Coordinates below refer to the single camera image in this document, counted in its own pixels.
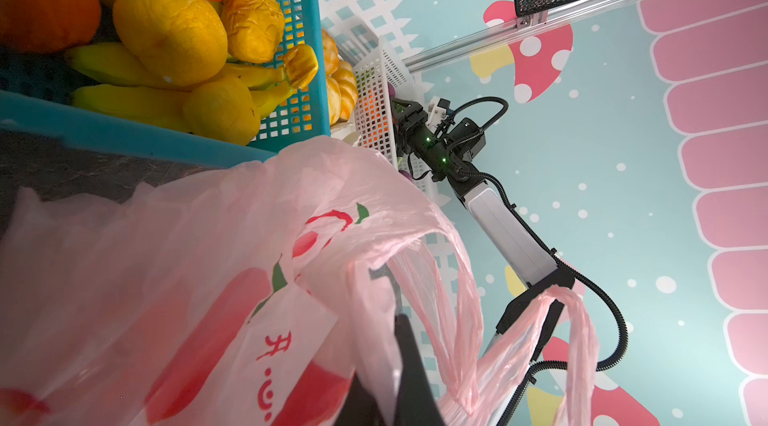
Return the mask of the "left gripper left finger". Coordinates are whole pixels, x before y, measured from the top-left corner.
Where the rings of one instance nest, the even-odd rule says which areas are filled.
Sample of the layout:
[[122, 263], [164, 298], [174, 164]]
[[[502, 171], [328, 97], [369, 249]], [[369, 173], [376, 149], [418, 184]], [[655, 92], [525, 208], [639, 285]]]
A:
[[385, 426], [384, 418], [379, 411], [373, 396], [363, 387], [355, 375], [333, 423], [334, 426]]

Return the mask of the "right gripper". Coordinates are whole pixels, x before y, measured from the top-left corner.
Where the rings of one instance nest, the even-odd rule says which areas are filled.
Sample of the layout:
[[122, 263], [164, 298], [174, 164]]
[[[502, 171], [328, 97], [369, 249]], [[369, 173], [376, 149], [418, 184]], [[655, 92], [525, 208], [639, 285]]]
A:
[[445, 115], [438, 121], [436, 130], [428, 126], [429, 113], [419, 102], [393, 98], [391, 109], [396, 149], [405, 159], [408, 173], [416, 177], [413, 158], [417, 157], [427, 166], [421, 177], [430, 173], [433, 177], [455, 177], [456, 164], [443, 138], [448, 127], [455, 123], [450, 102], [438, 100], [437, 109]]

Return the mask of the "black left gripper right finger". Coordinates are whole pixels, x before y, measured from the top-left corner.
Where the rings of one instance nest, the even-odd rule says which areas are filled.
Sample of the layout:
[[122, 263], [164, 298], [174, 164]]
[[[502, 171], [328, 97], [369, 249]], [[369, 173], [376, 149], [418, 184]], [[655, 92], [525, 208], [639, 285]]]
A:
[[395, 336], [402, 358], [402, 374], [394, 424], [398, 426], [444, 426], [433, 398], [409, 317], [395, 317]]

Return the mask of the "pink plastic grocery bag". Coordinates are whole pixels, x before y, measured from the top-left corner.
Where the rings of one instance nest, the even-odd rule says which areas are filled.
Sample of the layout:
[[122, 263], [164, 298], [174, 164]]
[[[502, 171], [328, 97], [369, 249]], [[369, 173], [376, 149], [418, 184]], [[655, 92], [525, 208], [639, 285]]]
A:
[[392, 424], [397, 292], [432, 343], [449, 425], [489, 421], [563, 303], [554, 421], [592, 422], [599, 346], [582, 299], [547, 288], [484, 351], [454, 224], [382, 155], [330, 137], [122, 202], [21, 188], [1, 240], [1, 421], [323, 425], [359, 381]]

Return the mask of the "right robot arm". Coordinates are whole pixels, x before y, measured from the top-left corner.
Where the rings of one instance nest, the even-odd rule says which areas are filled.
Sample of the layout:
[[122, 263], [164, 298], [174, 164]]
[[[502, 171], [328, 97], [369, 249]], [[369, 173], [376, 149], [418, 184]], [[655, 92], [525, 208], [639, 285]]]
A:
[[[413, 181], [420, 181], [431, 175], [431, 180], [438, 182], [447, 178], [453, 192], [461, 204], [480, 225], [483, 232], [501, 252], [512, 272], [523, 285], [522, 293], [507, 305], [499, 320], [495, 335], [488, 344], [484, 356], [501, 340], [513, 325], [520, 323], [524, 310], [535, 296], [548, 287], [561, 286], [575, 291], [576, 286], [591, 290], [608, 307], [618, 328], [618, 343], [608, 358], [596, 364], [594, 388], [591, 396], [590, 419], [592, 425], [608, 425], [604, 422], [617, 417], [608, 412], [618, 411], [624, 404], [620, 399], [618, 387], [608, 383], [603, 372], [615, 367], [624, 357], [629, 343], [629, 333], [624, 316], [612, 298], [592, 280], [566, 264], [557, 256], [557, 251], [548, 246], [522, 219], [516, 206], [506, 195], [501, 182], [490, 173], [481, 172], [472, 159], [484, 148], [485, 132], [492, 123], [506, 114], [509, 104], [503, 98], [482, 96], [471, 100], [456, 110], [449, 108], [448, 100], [425, 109], [413, 100], [390, 98], [391, 125], [394, 135], [393, 148], [401, 159], [407, 160], [408, 170], [402, 171]], [[459, 112], [477, 106], [483, 102], [500, 105], [500, 110], [482, 126], [471, 118], [464, 118], [458, 124]], [[418, 177], [414, 176], [412, 158], [414, 155], [425, 164], [426, 170]], [[547, 346], [553, 336], [555, 326], [566, 307], [560, 301], [554, 301], [547, 311], [547, 316], [540, 328], [536, 346], [532, 352], [530, 366], [513, 394], [499, 403], [489, 417], [490, 425], [507, 425], [513, 413], [522, 401], [524, 393], [530, 387], [533, 397], [535, 376], [543, 371], [565, 372], [567, 362], [553, 356], [554, 347]], [[405, 377], [398, 393], [395, 425], [446, 425], [443, 419], [437, 419], [437, 403], [428, 399], [427, 379], [422, 360], [417, 359], [415, 346], [405, 350]]]

